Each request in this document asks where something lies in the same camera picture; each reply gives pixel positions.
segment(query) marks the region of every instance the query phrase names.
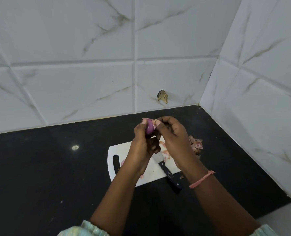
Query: person's left hand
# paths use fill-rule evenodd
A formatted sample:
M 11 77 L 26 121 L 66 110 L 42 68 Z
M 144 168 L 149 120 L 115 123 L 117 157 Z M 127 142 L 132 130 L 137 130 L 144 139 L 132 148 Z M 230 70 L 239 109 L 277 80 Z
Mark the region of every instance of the person's left hand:
M 142 123 L 134 128 L 135 138 L 132 140 L 127 158 L 123 164 L 123 166 L 135 170 L 135 173 L 139 176 L 144 174 L 151 156 L 161 151 L 159 140 L 145 135 L 147 125 L 148 121 L 143 119 Z

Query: knife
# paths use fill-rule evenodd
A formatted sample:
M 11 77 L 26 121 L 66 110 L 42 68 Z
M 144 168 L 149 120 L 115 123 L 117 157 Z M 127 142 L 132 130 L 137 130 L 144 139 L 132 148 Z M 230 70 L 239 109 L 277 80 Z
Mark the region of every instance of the knife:
M 164 173 L 166 174 L 167 178 L 169 178 L 169 180 L 171 181 L 171 183 L 179 190 L 181 190 L 183 188 L 183 186 L 177 182 L 176 178 L 174 177 L 174 175 L 171 173 L 171 171 L 165 166 L 165 162 L 164 162 L 164 156 L 162 155 L 161 152 L 157 153 L 157 154 L 153 154 L 153 158 L 155 159 L 155 161 L 159 164 L 159 166 L 162 168 L 162 170 L 164 171 Z

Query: person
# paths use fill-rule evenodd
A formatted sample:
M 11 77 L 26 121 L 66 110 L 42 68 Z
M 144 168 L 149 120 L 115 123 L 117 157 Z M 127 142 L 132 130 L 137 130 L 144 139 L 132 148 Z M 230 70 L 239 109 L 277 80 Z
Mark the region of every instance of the person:
M 145 135 L 146 119 L 135 127 L 135 138 L 125 163 L 89 222 L 84 220 L 80 227 L 71 227 L 60 232 L 59 236 L 122 235 L 135 185 L 144 174 L 151 156 L 160 151 L 161 135 L 176 166 L 190 184 L 208 174 L 208 169 L 194 154 L 183 125 L 171 116 L 160 117 L 155 120 L 155 124 L 155 138 Z M 206 177 L 193 190 L 219 235 L 276 235 L 269 226 L 261 226 L 227 192 L 214 175 Z

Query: wall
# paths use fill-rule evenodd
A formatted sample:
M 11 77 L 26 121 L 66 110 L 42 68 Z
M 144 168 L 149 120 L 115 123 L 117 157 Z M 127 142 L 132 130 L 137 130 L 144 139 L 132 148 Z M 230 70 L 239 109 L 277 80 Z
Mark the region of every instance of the wall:
M 0 132 L 198 103 L 240 2 L 0 0 Z
M 242 0 L 200 104 L 291 197 L 291 0 Z

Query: white speck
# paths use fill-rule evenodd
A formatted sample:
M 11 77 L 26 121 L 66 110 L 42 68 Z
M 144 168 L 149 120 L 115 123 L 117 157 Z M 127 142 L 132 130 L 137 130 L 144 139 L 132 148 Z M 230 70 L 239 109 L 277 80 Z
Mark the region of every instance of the white speck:
M 74 145 L 71 149 L 72 149 L 73 151 L 75 151 L 75 150 L 78 150 L 78 148 L 79 148 L 78 145 Z

